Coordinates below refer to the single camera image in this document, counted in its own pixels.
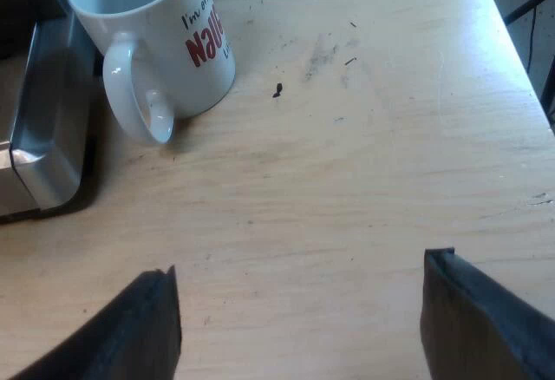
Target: scratch mark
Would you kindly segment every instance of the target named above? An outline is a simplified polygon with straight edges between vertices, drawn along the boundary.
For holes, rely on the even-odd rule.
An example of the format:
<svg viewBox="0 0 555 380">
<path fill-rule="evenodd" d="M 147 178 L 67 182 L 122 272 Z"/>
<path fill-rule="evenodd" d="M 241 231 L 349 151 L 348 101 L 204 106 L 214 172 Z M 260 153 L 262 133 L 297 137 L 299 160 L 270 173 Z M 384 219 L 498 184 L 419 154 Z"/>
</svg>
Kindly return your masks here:
<svg viewBox="0 0 555 380">
<path fill-rule="evenodd" d="M 537 205 L 544 205 L 544 204 L 551 204 L 553 200 L 543 200 L 541 202 L 536 202 L 535 204 L 528 204 L 529 206 L 537 206 Z"/>
</svg>

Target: wood grain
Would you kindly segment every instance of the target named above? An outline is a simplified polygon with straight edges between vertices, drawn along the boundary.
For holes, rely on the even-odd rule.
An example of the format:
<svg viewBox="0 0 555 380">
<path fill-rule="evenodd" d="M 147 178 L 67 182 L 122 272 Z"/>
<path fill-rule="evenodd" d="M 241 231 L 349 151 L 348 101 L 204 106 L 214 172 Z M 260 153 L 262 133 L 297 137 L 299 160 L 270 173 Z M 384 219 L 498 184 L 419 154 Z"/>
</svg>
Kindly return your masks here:
<svg viewBox="0 0 555 380">
<path fill-rule="evenodd" d="M 171 264 L 178 379 L 429 378 L 427 247 L 555 316 L 553 136 L 493 0 L 215 1 L 230 94 L 162 148 L 109 116 L 94 204 L 0 227 L 0 377 Z"/>
</svg>

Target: dark stain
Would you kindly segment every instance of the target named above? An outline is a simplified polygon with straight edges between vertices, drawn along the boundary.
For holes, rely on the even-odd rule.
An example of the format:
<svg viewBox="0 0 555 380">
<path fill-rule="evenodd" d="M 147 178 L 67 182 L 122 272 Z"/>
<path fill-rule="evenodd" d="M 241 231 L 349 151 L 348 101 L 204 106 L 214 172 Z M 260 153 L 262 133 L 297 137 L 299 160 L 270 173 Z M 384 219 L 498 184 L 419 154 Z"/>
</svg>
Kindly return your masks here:
<svg viewBox="0 0 555 380">
<path fill-rule="evenodd" d="M 312 79 L 312 76 L 316 75 L 320 68 L 333 62 L 335 53 L 337 52 L 338 46 L 335 45 L 333 49 L 324 50 L 322 35 L 318 37 L 314 50 L 312 51 L 312 57 L 309 60 L 309 67 L 304 74 L 304 81 L 308 82 Z"/>
<path fill-rule="evenodd" d="M 279 96 L 281 96 L 281 91 L 284 90 L 284 86 L 282 85 L 282 83 L 278 83 L 276 85 L 276 93 L 274 95 L 272 95 L 272 98 L 278 98 Z"/>
<path fill-rule="evenodd" d="M 137 161 L 141 160 L 143 157 L 145 157 L 144 154 L 141 154 L 140 156 L 137 157 L 132 157 L 131 159 L 127 160 L 125 162 L 126 165 L 133 165 L 134 163 L 136 163 Z"/>
</svg>

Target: black object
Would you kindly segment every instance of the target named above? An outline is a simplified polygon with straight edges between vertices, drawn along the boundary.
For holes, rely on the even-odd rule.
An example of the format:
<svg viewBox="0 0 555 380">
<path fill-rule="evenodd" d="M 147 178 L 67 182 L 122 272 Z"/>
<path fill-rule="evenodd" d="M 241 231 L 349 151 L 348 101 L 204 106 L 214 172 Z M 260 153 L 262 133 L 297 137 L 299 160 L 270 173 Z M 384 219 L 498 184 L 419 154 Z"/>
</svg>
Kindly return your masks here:
<svg viewBox="0 0 555 380">
<path fill-rule="evenodd" d="M 521 18 L 528 11 L 533 10 L 534 8 L 538 7 L 544 1 L 545 0 L 528 0 L 524 4 L 522 4 L 520 7 L 518 7 L 516 10 L 512 11 L 511 13 L 509 13 L 508 15 L 503 17 L 503 21 L 505 22 L 506 25 L 509 25 L 512 22 L 514 22 L 515 20 Z"/>
<path fill-rule="evenodd" d="M 544 90 L 541 94 L 541 98 L 539 98 L 539 102 L 541 102 L 541 106 L 543 107 L 545 115 L 547 115 L 547 120 L 549 120 L 550 124 L 553 124 L 553 98 L 555 98 L 555 57 L 553 57 L 552 66 L 549 69 L 549 74 L 545 80 Z"/>
<path fill-rule="evenodd" d="M 175 269 L 143 272 L 12 380 L 169 380 L 181 350 Z"/>
<path fill-rule="evenodd" d="M 421 340 L 434 380 L 555 379 L 555 322 L 454 249 L 426 251 Z"/>
</svg>

